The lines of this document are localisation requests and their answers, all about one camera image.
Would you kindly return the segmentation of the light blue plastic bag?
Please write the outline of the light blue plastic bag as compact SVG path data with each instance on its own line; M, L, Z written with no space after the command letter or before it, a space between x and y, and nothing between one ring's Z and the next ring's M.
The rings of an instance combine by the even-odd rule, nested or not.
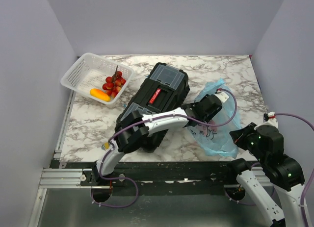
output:
M240 115L237 106L230 94L229 98L222 104L221 111L209 122L212 126L198 124L190 126L188 130L204 149L207 156L224 156L235 158L238 154L238 147L233 143L230 131L241 129Z

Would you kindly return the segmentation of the red fake cherry tomatoes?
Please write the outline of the red fake cherry tomatoes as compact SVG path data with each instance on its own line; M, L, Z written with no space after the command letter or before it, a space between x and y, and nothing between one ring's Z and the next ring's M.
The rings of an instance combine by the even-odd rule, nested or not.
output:
M122 72L119 71L118 66L116 66L115 73L113 74L113 76L108 76L105 79L105 83L102 85L102 89L111 98L115 98L122 89L122 87L125 85L125 83L126 80L123 78Z

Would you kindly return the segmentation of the orange fake fruit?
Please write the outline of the orange fake fruit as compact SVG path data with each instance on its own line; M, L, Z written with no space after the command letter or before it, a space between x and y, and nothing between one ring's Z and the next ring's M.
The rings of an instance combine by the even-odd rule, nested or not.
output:
M93 97L96 97L102 101L109 102L110 101L110 96L106 94L104 91L97 89L97 88L92 88L90 90L90 95Z

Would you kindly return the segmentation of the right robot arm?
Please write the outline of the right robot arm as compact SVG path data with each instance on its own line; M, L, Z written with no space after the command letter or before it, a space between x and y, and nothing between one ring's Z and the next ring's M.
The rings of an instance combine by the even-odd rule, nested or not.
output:
M305 178L300 164L284 153L284 137L276 122L249 124L230 132L236 146L249 151L260 163L280 200L276 204L258 182L251 166L243 158L229 163L226 179L239 183L252 198L271 227L310 227L305 202Z

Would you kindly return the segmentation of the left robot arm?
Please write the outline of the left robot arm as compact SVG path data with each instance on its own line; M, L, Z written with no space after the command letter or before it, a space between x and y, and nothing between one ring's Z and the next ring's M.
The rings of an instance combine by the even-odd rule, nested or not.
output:
M149 137L158 132L207 124L220 112L228 98L219 94L205 95L199 102L184 104L174 110L157 114L142 115L133 111L104 145L105 154L95 163L92 180L97 185L106 184L108 175L113 173L123 156L141 148Z

